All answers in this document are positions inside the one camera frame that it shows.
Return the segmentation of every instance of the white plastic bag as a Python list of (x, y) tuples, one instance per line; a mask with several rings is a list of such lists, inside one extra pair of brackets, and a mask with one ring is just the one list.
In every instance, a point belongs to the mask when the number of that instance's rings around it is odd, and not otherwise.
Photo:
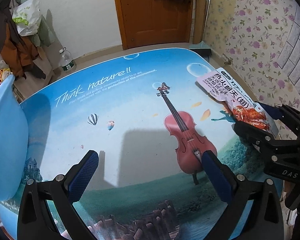
[(17, 25), (20, 36), (34, 35), (41, 21), (39, 0), (28, 0), (13, 10), (12, 20)]

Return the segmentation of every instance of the floral wallpaper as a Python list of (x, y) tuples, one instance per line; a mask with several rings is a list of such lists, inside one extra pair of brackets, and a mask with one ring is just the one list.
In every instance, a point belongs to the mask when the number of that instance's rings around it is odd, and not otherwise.
[(218, 51), (224, 51), (231, 30), (236, 0), (211, 0), (204, 40)]
[[(216, 12), (228, 3), (232, 15), (222, 9)], [(294, 21), (296, 1), (212, 0), (212, 4), (205, 41), (219, 55), (232, 60), (232, 67), (260, 102), (284, 103), (300, 110), (300, 95), (276, 62)], [(281, 122), (278, 126), (282, 139), (294, 137)]]

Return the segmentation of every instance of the house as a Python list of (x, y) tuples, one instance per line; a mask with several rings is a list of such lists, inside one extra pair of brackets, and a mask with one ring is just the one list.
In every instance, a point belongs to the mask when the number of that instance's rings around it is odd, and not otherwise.
[(25, 166), (23, 168), (21, 183), (26, 184), (28, 179), (35, 179), (36, 182), (42, 181), (40, 169), (37, 168), (37, 162), (35, 159), (32, 160), (32, 158), (26, 160)]

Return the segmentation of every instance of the snack package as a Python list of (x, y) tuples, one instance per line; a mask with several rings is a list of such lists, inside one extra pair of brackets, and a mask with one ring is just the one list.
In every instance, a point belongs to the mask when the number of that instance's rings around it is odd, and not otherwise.
[(197, 82), (217, 101), (225, 101), (234, 117), (259, 129), (278, 135), (274, 120), (254, 102), (242, 87), (223, 69), (211, 71), (197, 79)]

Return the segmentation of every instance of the blue cushion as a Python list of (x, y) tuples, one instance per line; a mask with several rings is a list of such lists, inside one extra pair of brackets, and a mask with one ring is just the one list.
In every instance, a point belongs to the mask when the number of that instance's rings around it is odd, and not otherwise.
[(20, 184), (28, 147), (28, 123), (12, 93), (14, 76), (0, 85), (0, 200), (14, 196)]

